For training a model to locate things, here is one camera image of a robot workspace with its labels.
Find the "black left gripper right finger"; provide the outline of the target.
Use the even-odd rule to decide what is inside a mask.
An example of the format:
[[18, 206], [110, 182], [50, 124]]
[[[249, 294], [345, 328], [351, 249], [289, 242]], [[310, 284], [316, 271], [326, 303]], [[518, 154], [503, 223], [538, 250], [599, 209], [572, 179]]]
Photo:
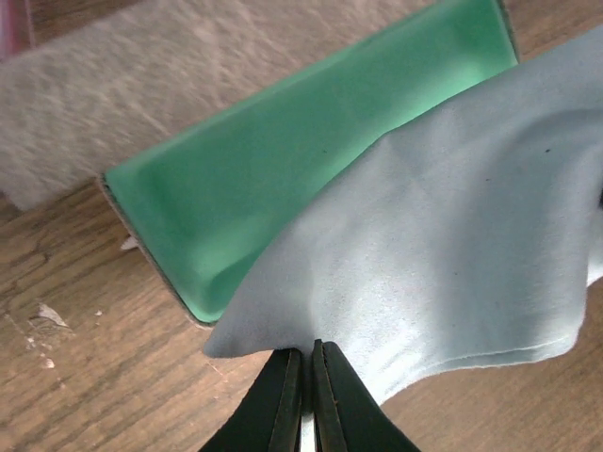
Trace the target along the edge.
[[314, 343], [312, 380], [316, 450], [419, 451], [383, 413], [336, 343]]

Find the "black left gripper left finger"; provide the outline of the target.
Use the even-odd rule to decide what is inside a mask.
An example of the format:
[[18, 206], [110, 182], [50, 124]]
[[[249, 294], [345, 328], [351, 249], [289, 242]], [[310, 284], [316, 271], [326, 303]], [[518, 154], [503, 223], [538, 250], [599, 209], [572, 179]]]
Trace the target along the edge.
[[272, 352], [231, 417], [200, 452], [286, 452], [300, 449], [302, 355]]

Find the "light blue cleaning cloth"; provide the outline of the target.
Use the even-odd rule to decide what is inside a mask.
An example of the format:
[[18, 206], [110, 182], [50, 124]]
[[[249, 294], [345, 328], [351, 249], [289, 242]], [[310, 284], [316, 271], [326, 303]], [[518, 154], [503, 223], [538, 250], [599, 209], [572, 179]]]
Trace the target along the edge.
[[332, 341], [378, 402], [570, 350], [602, 275], [602, 31], [385, 134], [254, 263], [212, 358]]

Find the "pink sunglasses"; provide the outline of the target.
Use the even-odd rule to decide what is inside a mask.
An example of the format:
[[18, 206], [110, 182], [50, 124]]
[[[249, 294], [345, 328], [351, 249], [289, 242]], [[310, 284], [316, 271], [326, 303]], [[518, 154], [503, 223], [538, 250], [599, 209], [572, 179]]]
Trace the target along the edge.
[[29, 0], [1, 0], [1, 61], [35, 46]]

